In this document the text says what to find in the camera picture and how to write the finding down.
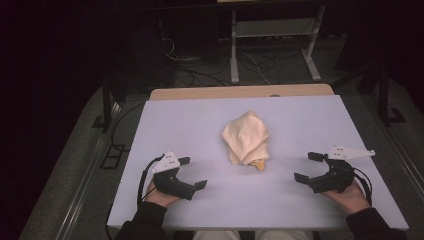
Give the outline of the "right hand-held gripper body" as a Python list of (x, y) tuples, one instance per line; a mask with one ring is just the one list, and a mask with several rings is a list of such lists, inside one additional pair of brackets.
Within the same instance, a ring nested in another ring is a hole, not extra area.
[(357, 178), (367, 194), (372, 193), (372, 183), (368, 176), (361, 170), (354, 168), (348, 160), (375, 155), (374, 150), (356, 149), (346, 146), (335, 145), (329, 153), (325, 162), (329, 170), (322, 176), (309, 179), (308, 185), (315, 193), (327, 191), (343, 192)]

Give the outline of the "light wooden table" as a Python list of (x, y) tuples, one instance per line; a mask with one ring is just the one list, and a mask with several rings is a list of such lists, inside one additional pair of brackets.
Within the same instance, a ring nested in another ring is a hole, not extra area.
[(291, 84), (156, 89), (150, 100), (255, 98), (271, 96), (327, 96), (334, 91), (328, 84)]

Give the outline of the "person's right hand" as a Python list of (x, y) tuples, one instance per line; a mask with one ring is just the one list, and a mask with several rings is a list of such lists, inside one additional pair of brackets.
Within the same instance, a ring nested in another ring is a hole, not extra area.
[(347, 215), (371, 207), (356, 181), (353, 181), (352, 184), (341, 193), (337, 191), (327, 191), (323, 192), (322, 195), (338, 204)]

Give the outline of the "person's left hand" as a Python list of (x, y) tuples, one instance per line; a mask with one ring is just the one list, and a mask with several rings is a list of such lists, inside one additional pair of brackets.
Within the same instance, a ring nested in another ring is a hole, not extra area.
[(158, 191), (155, 184), (150, 182), (147, 188), (147, 196), (144, 198), (144, 201), (155, 203), (164, 208), (169, 208), (172, 204), (179, 201), (179, 198)]

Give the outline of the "black metal stand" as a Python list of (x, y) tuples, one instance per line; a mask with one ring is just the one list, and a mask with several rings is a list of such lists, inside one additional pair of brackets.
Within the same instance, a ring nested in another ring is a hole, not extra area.
[(390, 127), (395, 123), (405, 123), (406, 119), (397, 108), (388, 106), (389, 100), (389, 75), (384, 66), (380, 67), (378, 83), (378, 116), (383, 124)]
[(116, 98), (114, 80), (110, 76), (102, 75), (101, 77), (101, 96), (102, 114), (95, 118), (92, 127), (101, 129), (103, 133), (106, 133), (112, 128), (120, 110), (119, 102)]

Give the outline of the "white metal stand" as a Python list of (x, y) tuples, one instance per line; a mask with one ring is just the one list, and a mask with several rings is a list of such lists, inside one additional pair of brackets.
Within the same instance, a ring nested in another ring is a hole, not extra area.
[(318, 33), (326, 10), (325, 5), (318, 7), (317, 14), (312, 18), (238, 21), (237, 12), (232, 12), (231, 22), (231, 55), (230, 76), (233, 84), (239, 83), (237, 40), (240, 38), (253, 37), (277, 37), (277, 36), (308, 36), (309, 43), (306, 49), (301, 51), (306, 67), (313, 81), (319, 82), (321, 76), (312, 58)]

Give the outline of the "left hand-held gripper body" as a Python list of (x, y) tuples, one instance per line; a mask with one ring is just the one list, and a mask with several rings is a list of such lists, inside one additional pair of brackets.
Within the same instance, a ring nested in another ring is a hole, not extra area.
[(180, 165), (177, 155), (169, 151), (154, 166), (153, 182), (158, 191), (181, 199), (191, 200), (196, 192), (194, 185), (180, 181), (177, 178)]

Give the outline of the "cream cloth garment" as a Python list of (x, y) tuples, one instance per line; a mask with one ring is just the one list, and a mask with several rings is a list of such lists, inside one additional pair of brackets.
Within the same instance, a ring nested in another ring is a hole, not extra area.
[(268, 139), (270, 133), (262, 119), (252, 110), (229, 122), (221, 133), (227, 145), (232, 164), (254, 166), (265, 170), (269, 159)]

